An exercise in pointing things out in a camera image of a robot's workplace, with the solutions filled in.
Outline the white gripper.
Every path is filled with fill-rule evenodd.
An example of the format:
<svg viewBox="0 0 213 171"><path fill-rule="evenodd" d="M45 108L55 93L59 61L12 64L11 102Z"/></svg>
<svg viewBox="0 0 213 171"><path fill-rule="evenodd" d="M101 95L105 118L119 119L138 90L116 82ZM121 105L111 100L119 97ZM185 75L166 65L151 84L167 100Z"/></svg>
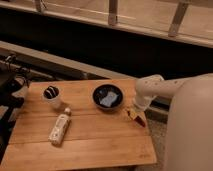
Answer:
<svg viewBox="0 0 213 171"><path fill-rule="evenodd" d="M153 98L151 96L139 96L139 95L136 95L134 100L133 100L133 103L134 103L134 106L142 111L145 111L151 104ZM126 109L126 112L127 112L127 115L128 116L131 116L131 110L130 109ZM136 119L142 119L141 118L141 113L136 111L136 110L133 110L134 112L134 120Z"/></svg>

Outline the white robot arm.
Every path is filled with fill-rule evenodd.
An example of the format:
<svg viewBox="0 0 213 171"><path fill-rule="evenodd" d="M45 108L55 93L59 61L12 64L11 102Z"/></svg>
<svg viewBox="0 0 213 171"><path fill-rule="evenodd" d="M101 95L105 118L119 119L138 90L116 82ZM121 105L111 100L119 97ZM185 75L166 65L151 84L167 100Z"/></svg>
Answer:
<svg viewBox="0 0 213 171"><path fill-rule="evenodd" d="M130 117L146 111L156 97L171 100L163 171L213 171L213 73L138 79Z"/></svg>

